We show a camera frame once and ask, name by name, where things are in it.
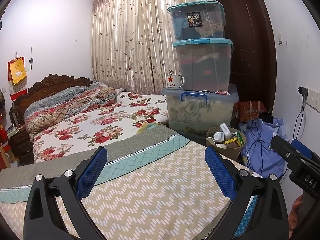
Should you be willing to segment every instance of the yellow paper bag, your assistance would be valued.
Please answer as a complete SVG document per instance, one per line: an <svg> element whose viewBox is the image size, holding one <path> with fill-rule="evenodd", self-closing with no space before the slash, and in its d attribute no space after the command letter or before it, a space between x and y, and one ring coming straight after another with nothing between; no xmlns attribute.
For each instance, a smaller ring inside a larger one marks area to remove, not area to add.
<svg viewBox="0 0 320 240"><path fill-rule="evenodd" d="M18 58L15 62L10 64L10 71L14 85L16 85L18 82L20 82L27 76L26 71L24 69L22 57Z"/></svg>

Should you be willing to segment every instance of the wooden door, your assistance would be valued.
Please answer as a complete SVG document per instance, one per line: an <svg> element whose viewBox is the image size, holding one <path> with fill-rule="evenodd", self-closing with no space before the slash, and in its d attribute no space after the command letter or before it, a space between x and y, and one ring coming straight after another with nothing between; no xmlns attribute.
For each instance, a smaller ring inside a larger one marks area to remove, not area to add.
<svg viewBox="0 0 320 240"><path fill-rule="evenodd" d="M262 101L273 108L276 92L276 48L263 0L218 0L226 15L225 36L233 41L230 83L240 101Z"/></svg>

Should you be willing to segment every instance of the gray checkered fabric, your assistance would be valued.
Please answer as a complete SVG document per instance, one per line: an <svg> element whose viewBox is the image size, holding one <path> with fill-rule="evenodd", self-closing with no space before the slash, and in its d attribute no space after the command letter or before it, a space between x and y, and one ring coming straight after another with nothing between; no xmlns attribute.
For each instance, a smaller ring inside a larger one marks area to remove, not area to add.
<svg viewBox="0 0 320 240"><path fill-rule="evenodd" d="M159 125L125 140L108 144L105 146L108 152L107 162L161 143L174 134L177 133L164 125ZM96 149L91 149L46 162L4 169L0 172L0 189L30 185L38 174L46 178L61 176L66 170L74 170L81 161L90 159L95 151Z"/></svg>

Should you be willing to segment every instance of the curtain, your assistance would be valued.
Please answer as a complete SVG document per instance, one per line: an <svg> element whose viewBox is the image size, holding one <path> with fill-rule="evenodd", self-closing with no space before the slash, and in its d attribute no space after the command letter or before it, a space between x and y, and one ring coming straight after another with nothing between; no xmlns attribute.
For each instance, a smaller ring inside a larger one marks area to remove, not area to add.
<svg viewBox="0 0 320 240"><path fill-rule="evenodd" d="M167 8L197 0L94 0L92 68L96 81L160 94L169 71L180 74Z"/></svg>

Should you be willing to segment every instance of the plastic storage box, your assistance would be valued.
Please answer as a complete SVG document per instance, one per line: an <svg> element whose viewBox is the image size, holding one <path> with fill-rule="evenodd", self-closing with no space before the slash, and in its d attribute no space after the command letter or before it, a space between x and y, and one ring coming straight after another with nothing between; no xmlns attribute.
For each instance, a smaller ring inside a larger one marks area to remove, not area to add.
<svg viewBox="0 0 320 240"><path fill-rule="evenodd" d="M184 90L228 91L233 43L228 39L177 41L180 73Z"/></svg>
<svg viewBox="0 0 320 240"><path fill-rule="evenodd" d="M175 39L224 38L223 5L217 1L181 3L168 8Z"/></svg>
<svg viewBox="0 0 320 240"><path fill-rule="evenodd" d="M185 90L162 89L166 96L170 129L205 134L222 123L230 125L233 104L238 102L238 92L230 84L229 96Z"/></svg>

